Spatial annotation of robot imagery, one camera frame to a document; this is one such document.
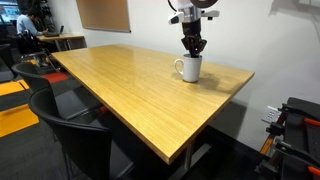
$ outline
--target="chair backrest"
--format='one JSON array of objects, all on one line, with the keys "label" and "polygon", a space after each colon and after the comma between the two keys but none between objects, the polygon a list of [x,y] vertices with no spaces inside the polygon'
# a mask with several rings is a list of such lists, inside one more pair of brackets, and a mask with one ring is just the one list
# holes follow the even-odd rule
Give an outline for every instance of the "chair backrest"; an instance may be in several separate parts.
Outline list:
[{"label": "chair backrest", "polygon": [[12,57],[10,44],[0,45],[0,58],[8,66],[8,68],[12,72],[14,78],[16,78],[18,76],[18,74],[16,72],[14,72],[11,68],[15,64],[15,62]]},{"label": "chair backrest", "polygon": [[56,134],[68,157],[92,179],[109,179],[112,134],[109,129],[64,121],[47,88],[34,92],[29,107]]},{"label": "chair backrest", "polygon": [[10,20],[10,22],[15,28],[17,28],[17,20]]},{"label": "chair backrest", "polygon": [[39,39],[35,36],[32,36],[28,31],[18,35],[8,35],[8,37],[17,44],[20,54],[29,54],[42,51],[39,45]]},{"label": "chair backrest", "polygon": [[12,70],[19,74],[21,78],[28,84],[31,92],[38,89],[49,88],[52,92],[50,82],[41,77],[32,63],[19,63],[12,66]]},{"label": "chair backrest", "polygon": [[17,34],[16,26],[7,26],[7,32],[8,32],[8,35],[11,35],[11,36]]}]

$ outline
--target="black chair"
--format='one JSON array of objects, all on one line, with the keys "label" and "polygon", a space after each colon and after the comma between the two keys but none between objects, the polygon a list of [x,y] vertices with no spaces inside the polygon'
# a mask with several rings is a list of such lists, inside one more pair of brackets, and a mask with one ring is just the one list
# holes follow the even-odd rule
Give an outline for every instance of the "black chair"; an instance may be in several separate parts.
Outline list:
[{"label": "black chair", "polygon": [[[31,92],[48,88],[54,94],[49,81],[38,75],[32,63],[15,64],[12,66],[12,70],[22,77],[28,84]],[[65,120],[71,120],[102,106],[83,86],[55,96],[55,102],[59,109],[59,114]]]},{"label": "black chair", "polygon": [[25,62],[31,59],[36,60],[37,66],[40,67],[43,60],[47,60],[55,71],[60,71],[60,67],[56,67],[55,59],[51,56],[48,49],[42,48],[40,40],[30,35],[28,31],[25,34],[8,35],[8,37],[16,44],[21,61]]},{"label": "black chair", "polygon": [[[132,161],[134,158],[128,156],[112,140],[112,129],[64,121],[54,101],[51,90],[44,88],[30,96],[29,107],[51,127],[61,143],[63,154],[67,154],[64,158],[69,178],[71,173],[68,158],[92,179],[122,179],[135,168]],[[108,117],[110,116],[101,116],[98,121],[111,121]],[[131,136],[126,138],[123,143],[129,142]]]},{"label": "black chair", "polygon": [[11,46],[10,44],[2,44],[0,45],[0,58],[2,61],[6,64],[6,66],[11,71],[13,78],[10,79],[10,81],[17,82],[21,85],[21,87],[26,90],[26,88],[23,86],[23,84],[17,80],[18,74],[12,70],[12,66],[15,64],[15,61],[13,60],[12,53],[11,53]]},{"label": "black chair", "polygon": [[17,20],[10,20],[10,22],[15,28],[17,27]]}]

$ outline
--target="bulletin board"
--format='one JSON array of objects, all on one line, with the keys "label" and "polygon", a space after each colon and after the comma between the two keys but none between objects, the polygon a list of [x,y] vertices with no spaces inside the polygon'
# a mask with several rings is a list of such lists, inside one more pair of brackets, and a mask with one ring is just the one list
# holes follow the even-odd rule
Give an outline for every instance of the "bulletin board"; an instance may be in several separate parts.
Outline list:
[{"label": "bulletin board", "polygon": [[82,27],[131,32],[127,0],[77,0]]}]

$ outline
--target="person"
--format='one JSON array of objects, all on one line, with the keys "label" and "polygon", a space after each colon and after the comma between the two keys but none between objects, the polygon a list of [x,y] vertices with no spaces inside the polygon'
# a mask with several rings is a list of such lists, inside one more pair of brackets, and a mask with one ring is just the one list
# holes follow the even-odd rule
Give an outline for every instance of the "person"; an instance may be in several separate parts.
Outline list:
[{"label": "person", "polygon": [[[35,9],[29,9],[26,14],[21,14],[17,18],[17,34],[24,34],[26,31],[29,31],[29,33],[31,33],[33,36],[48,34],[48,29],[42,32],[36,29],[34,23],[39,21],[37,14],[38,12]],[[49,52],[57,52],[57,47],[54,44],[39,42],[39,46],[48,50]],[[45,62],[45,56],[34,56],[34,59],[36,60],[36,65],[38,67],[48,66],[48,64]]]},{"label": "person", "polygon": [[21,14],[17,19],[17,34],[22,34],[25,30],[29,30],[33,36],[48,34],[48,29],[42,32],[36,29],[33,23],[36,17],[37,11],[35,9],[29,9],[27,14]]}]

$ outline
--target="desk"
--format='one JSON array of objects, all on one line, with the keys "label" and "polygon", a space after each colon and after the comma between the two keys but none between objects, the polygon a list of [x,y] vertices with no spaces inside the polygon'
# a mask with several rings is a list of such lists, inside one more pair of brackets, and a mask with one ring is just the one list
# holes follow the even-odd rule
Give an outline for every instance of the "desk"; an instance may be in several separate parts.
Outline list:
[{"label": "desk", "polygon": [[180,56],[129,45],[52,55],[167,164],[254,75],[203,62],[199,81],[186,83]]},{"label": "desk", "polygon": [[72,33],[66,33],[66,34],[60,34],[60,36],[56,36],[56,37],[45,37],[45,36],[37,36],[39,38],[40,41],[43,42],[48,42],[48,41],[54,41],[56,43],[56,46],[58,48],[59,51],[61,51],[61,47],[58,43],[59,40],[63,40],[66,47],[68,48],[68,50],[71,50],[71,46],[69,43],[70,39],[82,39],[84,38],[83,35],[80,34],[72,34]]}]

